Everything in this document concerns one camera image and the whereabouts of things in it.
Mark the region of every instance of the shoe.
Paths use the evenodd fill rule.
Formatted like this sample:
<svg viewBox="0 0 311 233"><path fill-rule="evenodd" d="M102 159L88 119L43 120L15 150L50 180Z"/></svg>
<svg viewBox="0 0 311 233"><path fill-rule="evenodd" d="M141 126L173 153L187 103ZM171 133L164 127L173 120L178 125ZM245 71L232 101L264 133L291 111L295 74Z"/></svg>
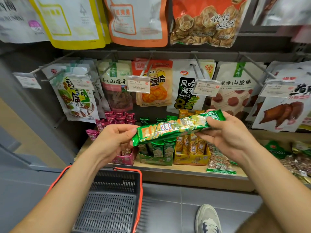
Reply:
<svg viewBox="0 0 311 233"><path fill-rule="evenodd" d="M216 210L209 204L202 205L196 213L195 233L222 233Z"/></svg>

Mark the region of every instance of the shopping basket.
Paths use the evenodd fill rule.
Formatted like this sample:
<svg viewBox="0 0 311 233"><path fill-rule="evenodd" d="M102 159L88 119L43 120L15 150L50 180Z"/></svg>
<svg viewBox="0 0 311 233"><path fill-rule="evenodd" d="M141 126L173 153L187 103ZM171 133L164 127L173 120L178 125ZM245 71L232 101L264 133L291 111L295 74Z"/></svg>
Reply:
<svg viewBox="0 0 311 233"><path fill-rule="evenodd" d="M47 193L70 168L65 168ZM142 173L130 168L98 171L72 232L135 233L142 207Z"/></svg>

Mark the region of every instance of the shoelace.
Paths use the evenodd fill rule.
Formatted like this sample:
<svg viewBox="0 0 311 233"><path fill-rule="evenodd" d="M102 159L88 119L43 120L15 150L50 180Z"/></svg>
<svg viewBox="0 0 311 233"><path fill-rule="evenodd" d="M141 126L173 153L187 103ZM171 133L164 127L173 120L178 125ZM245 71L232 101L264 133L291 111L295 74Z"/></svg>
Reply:
<svg viewBox="0 0 311 233"><path fill-rule="evenodd" d="M214 222L213 219L207 219L203 221L203 224L205 225L205 233L220 233L218 226L216 225L216 223Z"/></svg>

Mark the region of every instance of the forearm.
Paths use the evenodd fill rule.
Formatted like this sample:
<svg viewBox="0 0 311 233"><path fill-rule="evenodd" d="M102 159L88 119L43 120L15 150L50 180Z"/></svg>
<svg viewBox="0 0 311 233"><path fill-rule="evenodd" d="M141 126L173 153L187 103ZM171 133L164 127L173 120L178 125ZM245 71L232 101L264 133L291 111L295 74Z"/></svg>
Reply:
<svg viewBox="0 0 311 233"><path fill-rule="evenodd" d="M245 151L243 170L286 232L311 229L311 191L260 144Z"/></svg>
<svg viewBox="0 0 311 233"><path fill-rule="evenodd" d="M99 160L83 153L11 233L71 232L98 169Z"/></svg>

